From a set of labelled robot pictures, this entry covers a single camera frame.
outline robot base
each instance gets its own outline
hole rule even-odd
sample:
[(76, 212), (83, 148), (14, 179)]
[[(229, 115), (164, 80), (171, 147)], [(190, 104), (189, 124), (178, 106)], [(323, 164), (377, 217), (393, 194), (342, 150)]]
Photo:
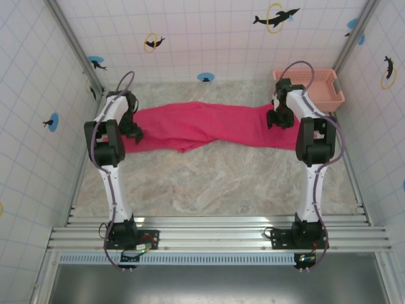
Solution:
[(326, 243), (325, 231), (321, 223), (301, 221), (296, 215), (291, 229), (269, 229), (273, 249), (305, 249), (312, 250), (315, 247), (324, 249)]
[(132, 250), (139, 244), (152, 241), (151, 250), (158, 249), (158, 230), (138, 230), (132, 215), (129, 220), (122, 223), (114, 223), (107, 241), (108, 250)]

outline pink basket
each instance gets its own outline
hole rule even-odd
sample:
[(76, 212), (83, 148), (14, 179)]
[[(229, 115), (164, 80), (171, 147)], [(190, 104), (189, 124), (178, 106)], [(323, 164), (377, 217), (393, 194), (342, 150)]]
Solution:
[[(278, 80), (284, 70), (273, 71), (274, 80)], [(311, 70), (289, 70), (283, 78), (289, 78), (292, 84), (307, 86), (311, 80)], [(344, 102), (337, 76), (331, 68), (315, 68), (315, 79), (308, 89), (312, 102), (322, 112), (334, 112)]]

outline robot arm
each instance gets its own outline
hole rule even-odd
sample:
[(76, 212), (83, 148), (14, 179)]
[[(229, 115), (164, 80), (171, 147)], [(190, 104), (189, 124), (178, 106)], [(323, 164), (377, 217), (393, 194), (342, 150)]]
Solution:
[[(276, 83), (273, 95), (274, 110), (267, 113), (269, 129), (275, 124), (283, 129), (294, 125), (294, 115), (300, 121), (296, 155), (302, 161), (304, 182), (302, 197), (296, 213), (296, 219), (291, 229), (272, 229), (271, 240), (274, 249), (312, 249), (314, 243), (318, 248), (327, 246), (324, 242), (324, 232), (315, 208), (321, 214), (321, 195), (326, 167), (335, 153), (336, 129), (325, 119), (320, 118), (317, 107), (305, 92), (307, 103), (304, 102), (303, 85), (292, 85), (290, 79), (281, 79)], [(316, 184), (316, 206), (313, 203), (315, 177), (319, 175)]]
[(134, 138), (138, 143), (143, 138), (142, 130), (132, 117), (136, 111), (137, 99), (127, 91), (125, 95), (115, 99), (120, 92), (110, 92), (107, 95), (106, 106), (102, 114), (84, 125), (87, 150), (91, 158), (92, 134), (96, 123), (101, 123), (96, 132), (94, 159), (101, 168), (109, 206), (109, 221), (112, 230), (108, 237), (108, 249), (127, 249), (137, 245), (140, 235), (134, 216), (128, 205), (122, 177), (122, 163), (125, 159), (125, 147), (122, 135)]

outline marble floor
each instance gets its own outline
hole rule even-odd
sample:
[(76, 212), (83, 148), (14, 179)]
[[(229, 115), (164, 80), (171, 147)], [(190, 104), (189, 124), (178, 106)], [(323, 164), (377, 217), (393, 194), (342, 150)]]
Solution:
[[(271, 99), (274, 83), (135, 84), (131, 90), (140, 109), (188, 101), (261, 106)], [(295, 151), (217, 141), (186, 153), (156, 150), (130, 154), (123, 164), (128, 202), (135, 216), (292, 215), (301, 195), (302, 164)], [(322, 211), (353, 214), (355, 209), (341, 160), (327, 170)], [(107, 215), (101, 177), (88, 161), (75, 216)]]

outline red cloth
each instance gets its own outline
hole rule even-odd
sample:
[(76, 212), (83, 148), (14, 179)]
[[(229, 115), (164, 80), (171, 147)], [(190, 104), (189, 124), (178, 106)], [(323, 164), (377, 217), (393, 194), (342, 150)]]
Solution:
[(142, 129), (144, 138), (123, 136), (127, 153), (154, 149), (176, 149), (186, 152), (217, 139), (252, 147), (295, 149), (299, 129), (267, 128), (266, 114), (273, 105), (257, 108), (208, 104), (199, 101), (172, 103), (138, 111), (134, 122)]

